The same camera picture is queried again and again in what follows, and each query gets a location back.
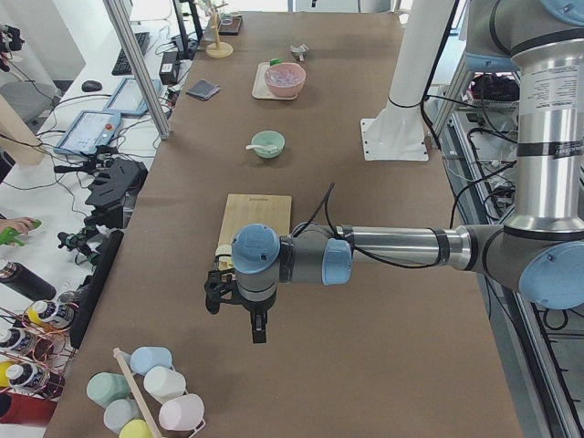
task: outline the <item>white desk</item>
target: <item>white desk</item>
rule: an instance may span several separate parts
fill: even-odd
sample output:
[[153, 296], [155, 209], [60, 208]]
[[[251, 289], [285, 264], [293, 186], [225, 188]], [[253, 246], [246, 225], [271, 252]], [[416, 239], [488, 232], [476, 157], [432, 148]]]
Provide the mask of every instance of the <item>white desk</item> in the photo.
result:
[[[149, 50], [145, 54], [146, 65], [152, 78], [158, 77], [162, 53], [155, 54], [159, 45], [168, 41], [168, 38], [176, 35], [167, 22], [150, 22], [148, 26], [135, 26], [134, 31], [148, 30], [151, 33]], [[107, 102], [106, 97], [91, 99], [93, 94], [111, 94], [124, 77], [114, 77], [111, 70], [120, 51], [120, 42], [114, 32], [105, 39], [96, 56], [83, 68], [75, 79], [62, 100], [77, 96], [87, 96], [87, 99], [75, 99], [57, 106], [53, 114], [46, 120], [39, 132], [45, 130], [66, 130], [82, 110], [102, 110]], [[191, 61], [183, 61], [179, 77], [186, 76]], [[98, 80], [103, 85], [101, 91], [84, 93], [81, 84], [89, 79]], [[140, 120], [147, 120], [150, 116], [141, 119], [123, 119], [121, 128], [130, 126]], [[48, 133], [42, 137], [43, 141], [55, 145], [62, 134]], [[120, 146], [120, 152], [133, 154], [129, 156], [133, 160], [144, 162], [150, 169], [152, 159], [156, 153], [156, 147], [160, 142], [158, 132], [151, 121], [145, 121], [131, 128], [125, 134], [126, 140]], [[55, 164], [67, 165], [65, 162], [55, 160]], [[20, 188], [47, 186], [34, 190], [17, 190], [7, 184], [0, 184], [0, 212], [6, 217], [32, 216], [42, 221], [42, 226], [30, 233], [29, 237], [23, 237], [26, 245], [23, 247], [0, 246], [0, 258], [20, 262], [39, 276], [44, 278], [57, 289], [57, 294], [75, 289], [83, 281], [86, 275], [91, 273], [91, 265], [84, 263], [81, 266], [75, 264], [77, 252], [68, 252], [66, 249], [58, 249], [59, 241], [57, 233], [76, 233], [83, 227], [84, 214], [89, 214], [91, 208], [84, 204], [89, 196], [86, 189], [93, 178], [85, 173], [68, 173], [60, 182], [69, 188], [69, 193], [63, 186], [55, 183], [56, 175], [53, 173], [53, 161], [46, 156], [38, 166], [15, 165], [5, 178], [5, 182]], [[71, 210], [75, 197], [75, 210]], [[21, 297], [12, 289], [0, 285], [0, 306], [15, 312], [21, 312], [28, 307], [30, 300]], [[0, 320], [0, 328], [8, 324]], [[39, 438], [44, 434], [42, 428], [30, 428], [14, 425], [0, 424], [1, 438]]]

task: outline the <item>white spoon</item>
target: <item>white spoon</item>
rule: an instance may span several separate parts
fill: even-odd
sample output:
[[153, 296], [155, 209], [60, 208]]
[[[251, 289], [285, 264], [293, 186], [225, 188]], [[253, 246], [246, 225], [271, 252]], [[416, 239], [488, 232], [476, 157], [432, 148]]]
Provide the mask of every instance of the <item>white spoon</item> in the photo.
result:
[[264, 151], [267, 153], [277, 151], [277, 146], [262, 146], [261, 144], [248, 144], [245, 146], [245, 149], [251, 151], [253, 149], [259, 149], [260, 151]]

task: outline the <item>hand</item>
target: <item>hand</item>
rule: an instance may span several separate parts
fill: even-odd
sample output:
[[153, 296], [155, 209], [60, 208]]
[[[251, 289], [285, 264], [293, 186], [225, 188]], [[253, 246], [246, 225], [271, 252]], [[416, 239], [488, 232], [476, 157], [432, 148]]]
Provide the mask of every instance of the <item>hand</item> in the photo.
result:
[[0, 233], [6, 228], [14, 228], [18, 233], [28, 235], [28, 232], [33, 230], [35, 226], [32, 217], [17, 217], [16, 219], [0, 219]]

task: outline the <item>red container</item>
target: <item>red container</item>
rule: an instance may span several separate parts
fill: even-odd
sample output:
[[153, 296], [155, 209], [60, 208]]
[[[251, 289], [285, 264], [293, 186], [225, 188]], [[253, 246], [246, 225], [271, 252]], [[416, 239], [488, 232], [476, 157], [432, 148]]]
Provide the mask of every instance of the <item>red container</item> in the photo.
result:
[[55, 408], [55, 401], [12, 392], [0, 393], [0, 424], [46, 427]]

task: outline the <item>computer mouse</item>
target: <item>computer mouse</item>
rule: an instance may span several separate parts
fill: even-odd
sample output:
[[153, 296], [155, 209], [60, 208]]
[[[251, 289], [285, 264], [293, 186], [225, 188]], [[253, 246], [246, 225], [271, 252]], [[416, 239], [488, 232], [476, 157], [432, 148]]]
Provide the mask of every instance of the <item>computer mouse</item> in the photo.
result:
[[81, 89], [86, 93], [100, 91], [102, 88], [101, 82], [98, 82], [97, 80], [86, 80], [81, 84]]

